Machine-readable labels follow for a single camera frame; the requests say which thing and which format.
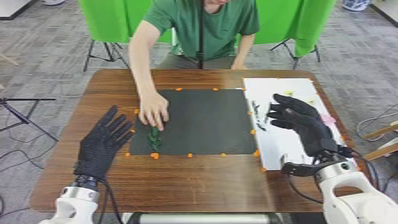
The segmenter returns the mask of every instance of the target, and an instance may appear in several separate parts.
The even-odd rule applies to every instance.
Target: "green t-shirt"
[[[155,0],[144,20],[160,34],[176,29],[178,44],[173,53],[198,59],[199,50],[199,0]],[[230,0],[215,14],[205,13],[205,60],[235,54],[237,34],[260,31],[256,0]]]

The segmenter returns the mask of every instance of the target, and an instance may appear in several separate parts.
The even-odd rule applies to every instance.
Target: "wooden table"
[[[159,89],[242,88],[242,77],[311,78],[338,120],[338,127],[349,145],[352,139],[342,125],[320,83],[304,71],[231,71],[231,70],[155,70]],[[63,133],[57,150],[36,186],[31,205],[41,212],[55,210],[55,199],[71,183],[80,140],[112,105],[135,119],[139,96],[128,70],[96,72],[86,96],[79,104],[70,125]],[[320,212],[322,206],[301,198],[294,192],[286,176],[279,172],[262,172],[262,161],[253,155],[130,156],[125,146],[109,172],[121,212]],[[311,178],[295,178],[301,191],[320,198]]]

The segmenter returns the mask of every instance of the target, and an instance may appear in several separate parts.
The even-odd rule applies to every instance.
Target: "wall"
[[[374,0],[374,5],[398,22],[398,0]]]

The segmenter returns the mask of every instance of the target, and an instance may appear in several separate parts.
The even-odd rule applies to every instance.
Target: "green object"
[[[199,49],[199,16],[201,1],[155,0],[144,20],[164,34],[180,28],[178,44],[173,53],[198,59]],[[205,13],[205,60],[235,55],[237,34],[251,35],[260,31],[256,0],[231,1],[217,14]]]
[[[130,41],[151,2],[153,0],[80,0],[95,40]],[[315,49],[336,0],[258,0],[256,3],[260,11],[256,44],[278,43],[292,38],[295,39],[295,56],[302,57]],[[164,34],[160,42],[171,42],[171,32]]]
[[[148,134],[148,140],[153,151],[160,152],[162,139],[160,139],[160,130],[157,127],[151,128],[151,132]]]

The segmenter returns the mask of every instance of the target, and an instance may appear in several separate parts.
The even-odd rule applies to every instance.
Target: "white paper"
[[[304,102],[311,102],[311,106],[318,109],[318,112],[324,116],[331,116],[331,113],[326,108],[322,98],[317,94],[317,89],[313,86],[313,81],[306,78],[278,79],[278,78],[247,78],[246,80],[246,98],[249,102],[249,109],[253,112],[253,125],[256,129],[256,141],[262,154],[263,167],[267,170],[281,170],[281,157],[288,154],[288,161],[295,163],[311,164],[313,158],[308,157],[299,135],[295,131],[278,128],[270,125],[270,120],[265,124],[265,115],[269,113],[270,103],[274,101],[274,94],[279,93],[286,95],[286,91],[294,91],[294,96]],[[258,123],[265,124],[267,131],[258,127]],[[329,124],[334,140],[338,144],[345,145],[342,139],[342,133],[336,127],[336,124]]]

